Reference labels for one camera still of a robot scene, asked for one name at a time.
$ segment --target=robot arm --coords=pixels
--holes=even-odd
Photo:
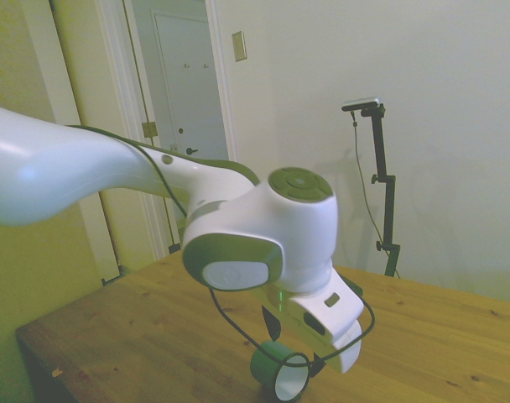
[[[107,188],[169,197],[157,170],[188,207],[183,261],[195,280],[250,290],[319,356],[361,334],[362,301],[331,262],[336,197],[317,174],[286,168],[258,183],[236,163],[194,160],[0,108],[1,225],[46,219]],[[346,372],[359,349],[356,343],[328,362]]]

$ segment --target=green circular cap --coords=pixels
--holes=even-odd
[[[282,168],[274,171],[268,183],[279,195],[295,202],[322,202],[333,196],[325,179],[315,172],[303,168]]]

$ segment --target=doorway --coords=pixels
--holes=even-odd
[[[154,22],[179,152],[228,160],[208,22],[160,12]]]
[[[234,159],[227,152],[205,2],[118,1],[131,36],[145,114],[157,129],[154,144],[194,158]],[[166,199],[166,207],[170,228],[173,233],[178,228],[182,239],[185,218],[171,200]]]

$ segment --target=light switch plate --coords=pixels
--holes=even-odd
[[[244,31],[239,31],[232,35],[232,47],[235,50],[236,61],[247,59]]]

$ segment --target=wooden table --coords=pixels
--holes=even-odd
[[[377,325],[354,367],[346,374],[325,368],[300,402],[510,402],[510,303],[339,271],[363,288]],[[218,297],[248,333],[268,340],[261,307],[249,292]],[[360,322],[368,325],[367,310]],[[249,371],[254,347],[185,272],[180,253],[17,334],[30,363],[47,374],[46,384],[37,387],[40,400],[268,401]],[[279,341],[311,356],[289,332]],[[40,378],[34,364],[32,378]]]

